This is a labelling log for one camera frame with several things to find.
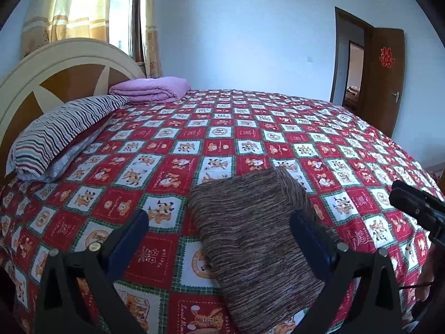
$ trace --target striped pillow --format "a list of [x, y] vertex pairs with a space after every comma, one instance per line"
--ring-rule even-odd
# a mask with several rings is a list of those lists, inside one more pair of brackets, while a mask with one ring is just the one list
[[6, 164], [39, 178], [52, 160], [77, 135], [129, 102], [120, 95], [99, 95], [72, 100], [35, 119], [14, 141]]

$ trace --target blue gripper pad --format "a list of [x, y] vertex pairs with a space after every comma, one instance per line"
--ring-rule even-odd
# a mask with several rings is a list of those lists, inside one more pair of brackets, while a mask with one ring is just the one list
[[122, 236], [108, 255], [106, 276], [110, 282], [120, 279], [124, 274], [148, 231], [149, 222], [147, 213], [144, 210], [139, 210], [128, 223], [128, 227], [122, 228], [124, 229]]
[[291, 214], [290, 229], [315, 277], [328, 282], [337, 259], [334, 241], [326, 228], [308, 218], [303, 210]]

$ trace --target window pane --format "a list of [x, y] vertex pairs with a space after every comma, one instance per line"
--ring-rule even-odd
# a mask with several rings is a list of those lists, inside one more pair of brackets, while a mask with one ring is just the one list
[[110, 1], [110, 44], [128, 55], [131, 49], [131, 11], [133, 0]]

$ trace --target finger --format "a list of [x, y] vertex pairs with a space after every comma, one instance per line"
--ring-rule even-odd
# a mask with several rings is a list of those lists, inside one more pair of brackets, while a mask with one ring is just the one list
[[[435, 246], [431, 245], [431, 249], [426, 257], [426, 261], [422, 267], [422, 273], [419, 275], [417, 284], [425, 284], [434, 280], [433, 257], [435, 249]], [[416, 288], [415, 294], [416, 300], [425, 301], [429, 295], [429, 286]]]

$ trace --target headboard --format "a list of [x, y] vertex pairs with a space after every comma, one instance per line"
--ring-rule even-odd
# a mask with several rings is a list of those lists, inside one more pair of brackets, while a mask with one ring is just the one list
[[9, 150], [34, 119], [67, 101], [106, 94], [114, 84], [145, 78], [118, 48], [73, 38], [48, 44], [25, 57], [0, 82], [0, 185]]

